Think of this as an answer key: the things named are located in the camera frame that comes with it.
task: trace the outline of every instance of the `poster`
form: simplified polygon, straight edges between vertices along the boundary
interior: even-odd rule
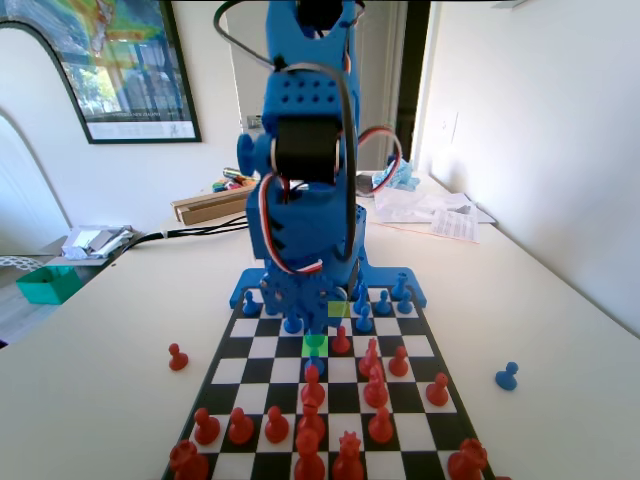
[[[200,141],[171,2],[0,0],[0,28],[49,51],[89,143]]]

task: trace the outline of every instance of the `white wall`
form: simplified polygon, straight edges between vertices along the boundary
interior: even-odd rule
[[[640,3],[490,6],[442,4],[421,167],[640,332]]]
[[[231,52],[212,24],[220,3],[173,3],[200,144],[89,145],[45,50],[22,31],[0,30],[0,109],[29,142],[72,225],[154,229],[171,215],[171,201],[237,165]]]

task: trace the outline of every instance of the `red pawn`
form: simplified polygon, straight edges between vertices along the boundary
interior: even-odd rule
[[[389,360],[389,371],[396,377],[404,377],[409,371],[406,359],[407,349],[404,347],[396,348],[396,355]]]
[[[347,331],[343,326],[338,327],[338,335],[333,338],[331,348],[336,353],[347,353],[351,348],[351,342],[347,338]]]
[[[467,438],[460,451],[452,454],[447,462],[451,480],[481,480],[487,467],[487,451],[475,438]]]
[[[385,407],[380,407],[376,416],[369,420],[369,435],[378,443],[387,443],[393,437],[393,425]]]
[[[247,443],[253,435],[253,420],[244,414],[244,410],[236,407],[231,412],[229,440],[236,445]]]
[[[289,434],[289,422],[282,416],[280,409],[275,405],[267,412],[269,421],[264,427],[264,434],[271,443],[280,443]]]
[[[302,388],[302,392],[300,393],[303,404],[307,403],[310,397],[313,398],[315,404],[318,406],[324,402],[324,387],[318,383],[319,378],[318,367],[315,365],[310,365],[304,371],[304,379],[307,381],[307,385]]]
[[[177,343],[169,345],[169,353],[171,354],[171,360],[169,360],[169,368],[174,372],[182,370],[189,363],[189,357],[186,353],[180,352],[180,347]]]
[[[383,407],[389,399],[389,392],[382,380],[382,369],[376,366],[369,373],[369,383],[364,387],[364,399],[373,408]]]
[[[300,459],[294,469],[295,480],[324,480],[324,462],[318,456],[318,435],[311,429],[298,431],[296,447]]]
[[[331,468],[333,480],[362,480],[364,468],[360,462],[360,440],[356,433],[344,432],[340,438],[340,455]]]
[[[449,383],[449,379],[444,373],[436,375],[436,383],[427,385],[427,400],[436,407],[442,407],[449,401],[449,394],[445,387]]]
[[[215,442],[220,433],[220,422],[216,417],[209,416],[206,408],[196,410],[193,418],[196,421],[196,433],[194,435],[196,442],[200,445],[209,445]]]

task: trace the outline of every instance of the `white square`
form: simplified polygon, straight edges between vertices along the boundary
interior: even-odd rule
[[[436,450],[431,428],[424,413],[396,413],[393,415],[403,452]]]
[[[453,400],[451,400],[451,394],[449,393],[449,389],[445,387],[444,389],[449,393],[449,400],[443,406],[438,407],[431,403],[427,399],[427,386],[435,385],[435,382],[417,382],[416,386],[418,387],[418,393],[420,393],[420,399],[422,400],[422,404],[424,405],[424,411],[427,413],[456,413],[456,406],[453,404]]]
[[[329,452],[318,452],[318,456],[322,459],[322,463],[324,463],[324,480],[327,480],[329,478],[329,469],[331,469],[331,465],[329,465]],[[298,452],[293,452],[293,455],[291,455],[290,480],[295,480],[294,473],[298,460],[300,460],[300,454]]]
[[[433,357],[433,350],[426,336],[403,335],[402,341],[410,357]]]
[[[356,357],[364,357],[365,354],[367,353],[367,349],[369,348],[369,340],[371,340],[372,338],[376,338],[376,337],[373,335],[354,336],[353,337],[353,354]],[[376,351],[379,352],[377,343],[376,343]]]
[[[329,357],[329,383],[356,383],[356,362],[351,357]]]
[[[385,335],[402,335],[400,333],[400,325],[394,317],[374,318],[373,324],[376,327],[376,335],[379,337]]]
[[[253,337],[258,328],[257,318],[236,318],[236,323],[231,330],[232,337]]]
[[[271,383],[299,383],[300,357],[276,358],[271,369]]]
[[[344,432],[356,432],[356,436],[360,440],[360,451],[364,451],[364,442],[362,439],[362,419],[359,413],[331,413],[329,414],[329,451],[340,451],[340,437]]]
[[[282,452],[289,453],[293,450],[293,430],[295,427],[296,416],[293,413],[283,414],[284,418],[289,422],[289,433],[284,440],[278,443],[271,443],[265,434],[265,428],[269,423],[269,416],[264,415],[262,418],[262,426],[260,427],[260,438],[258,439],[258,452]]]
[[[304,388],[305,385],[306,383],[301,383],[298,385],[298,402],[296,405],[296,413],[299,415],[302,415],[302,398],[300,397],[301,397],[302,389]],[[318,414],[329,413],[329,401],[327,400],[328,387],[326,383],[321,383],[320,385],[324,387],[324,400],[322,401],[322,405],[318,407]]]
[[[251,480],[255,453],[220,453],[213,470],[213,478]]]
[[[264,413],[267,403],[268,383],[242,383],[238,388],[233,408],[241,407],[246,414]]]
[[[382,365],[384,366],[384,378],[386,379],[386,381],[390,383],[415,382],[416,379],[413,376],[413,369],[411,368],[411,363],[409,362],[409,359],[408,358],[405,359],[405,361],[407,362],[407,365],[409,365],[409,370],[407,370],[407,373],[404,375],[404,377],[396,377],[393,373],[391,373],[391,370],[389,370],[389,361],[392,358],[393,357],[382,357],[382,360],[381,360]]]
[[[240,383],[246,364],[246,358],[223,358],[218,363],[218,368],[216,368],[216,373],[214,373],[211,383]]]
[[[220,447],[222,447],[222,441],[224,440],[224,436],[227,434],[227,426],[229,425],[229,415],[210,415],[215,416],[220,422],[220,433],[218,437],[211,442],[209,445],[200,445],[196,442],[196,427],[197,425],[193,424],[193,430],[191,430],[191,435],[189,436],[189,440],[196,446],[198,449],[198,453],[218,453],[220,451]]]
[[[276,356],[278,337],[254,337],[249,358],[273,358]]]
[[[364,452],[369,480],[404,480],[404,463],[400,452]]]
[[[360,401],[360,412],[361,413],[377,413],[378,409],[369,406],[367,401],[364,399],[364,387],[366,386],[367,386],[366,383],[358,384],[358,400]],[[387,410],[389,410],[389,413],[393,412],[393,409],[391,408],[391,399],[389,397],[387,398],[387,403],[385,403],[383,407],[386,407]]]
[[[391,302],[393,303],[393,309],[396,312],[396,317],[398,318],[418,318],[418,312],[416,312],[416,306],[411,302],[411,311],[409,313],[402,313],[398,310],[398,303],[400,302]]]

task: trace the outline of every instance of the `table surface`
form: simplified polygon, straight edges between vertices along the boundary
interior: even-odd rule
[[[422,188],[443,192],[433,180]],[[376,224],[372,265],[413,268],[496,475],[640,478],[640,343],[492,225],[480,244]],[[221,219],[210,222],[220,223]],[[165,229],[180,228],[172,221]],[[229,319],[247,231],[145,243],[0,350],[0,476],[161,477]],[[167,366],[170,343],[189,354]],[[508,361],[518,388],[493,378]]]

